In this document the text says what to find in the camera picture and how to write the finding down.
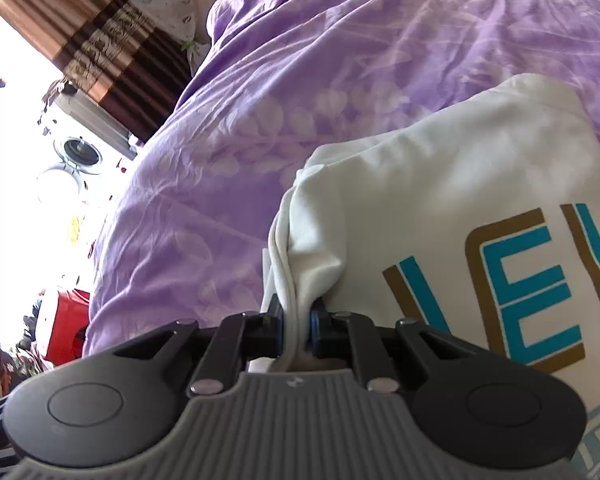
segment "ribbed gray surface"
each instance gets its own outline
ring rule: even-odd
[[[243,374],[232,391],[191,402],[174,430],[134,459],[88,470],[25,460],[8,480],[425,478],[582,480],[584,476],[566,461],[515,472],[466,464],[424,438],[399,397],[369,393],[356,384],[350,370],[338,370]]]

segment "curtain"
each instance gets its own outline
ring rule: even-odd
[[[180,45],[128,0],[0,0],[0,15],[145,142],[191,79]]]

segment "striped curtain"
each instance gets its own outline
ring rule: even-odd
[[[0,15],[145,142],[191,79],[180,45],[128,0],[0,0]]]

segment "bed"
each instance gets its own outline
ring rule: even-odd
[[[402,128],[535,72],[600,139],[600,0],[218,0],[212,48],[95,247],[87,354],[259,310],[280,198],[322,144]],[[600,475],[600,453],[576,457]]]

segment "white t-shirt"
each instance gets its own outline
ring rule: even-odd
[[[311,363],[309,309],[414,317],[555,374],[600,462],[600,145],[565,84],[519,75],[409,128],[322,146],[282,199],[268,303],[285,353]]]

